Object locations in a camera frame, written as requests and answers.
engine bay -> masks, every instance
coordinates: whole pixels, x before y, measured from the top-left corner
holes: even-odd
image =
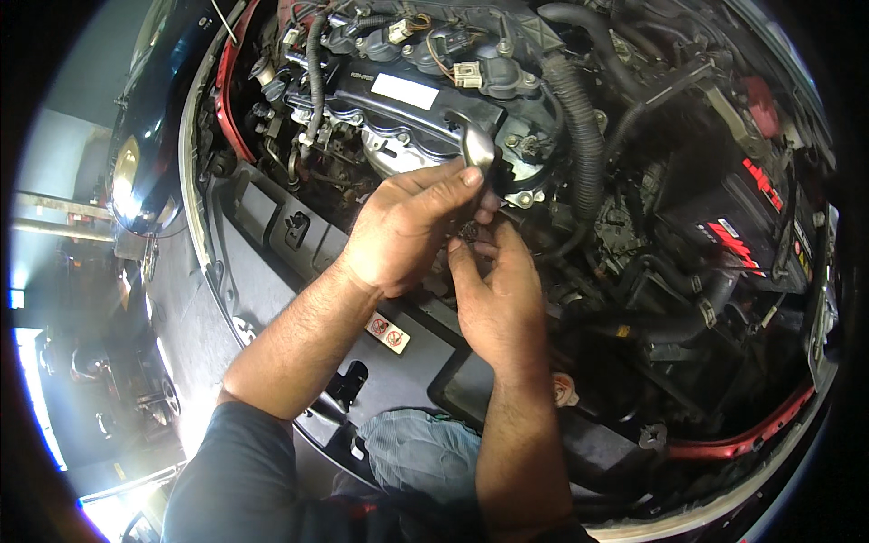
[[[230,213],[278,261],[292,266],[313,215],[347,234],[383,179],[460,156],[452,112],[491,137],[487,182],[547,297],[582,519],[711,499],[811,396],[804,317],[835,160],[726,4],[255,0],[235,33],[197,115],[198,178],[229,180]],[[278,220],[282,195],[303,206]],[[443,250],[408,298],[454,329]],[[327,392],[352,404],[357,370]],[[429,388],[477,429],[488,397],[449,391],[479,372]]]

sleeve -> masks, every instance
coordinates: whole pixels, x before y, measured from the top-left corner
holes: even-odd
[[[341,507],[300,497],[293,442],[280,422],[230,401],[217,406],[178,478],[163,541],[348,541],[353,531]]]

car engine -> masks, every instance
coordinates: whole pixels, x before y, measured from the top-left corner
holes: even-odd
[[[382,179],[461,155],[458,112],[498,149],[487,182],[534,254],[552,365],[583,420],[645,450],[666,436],[717,440],[805,378],[803,314],[826,220],[818,182],[835,161],[779,61],[724,3],[322,7],[257,8],[203,107],[203,170],[241,157],[349,232]],[[229,121],[225,145],[214,133]],[[470,241],[478,231],[453,229]],[[421,291],[455,308],[443,252]],[[630,494],[616,474],[650,461],[607,467],[594,491]],[[673,477],[656,473],[664,486]],[[716,472],[680,499],[733,476]]]

warning sticker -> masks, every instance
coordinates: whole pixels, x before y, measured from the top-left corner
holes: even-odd
[[[377,312],[371,315],[365,329],[396,354],[401,354],[410,341],[410,335],[405,334],[393,322],[388,321],[386,317]]]

black battery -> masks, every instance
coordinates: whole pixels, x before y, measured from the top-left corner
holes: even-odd
[[[785,220],[786,190],[746,157],[730,133],[716,129],[694,138],[673,155],[656,204],[656,215],[701,255],[715,259],[727,250],[746,268],[760,290],[802,293],[812,280],[811,209],[798,188],[794,236],[786,276],[768,276],[779,245],[777,226]]]

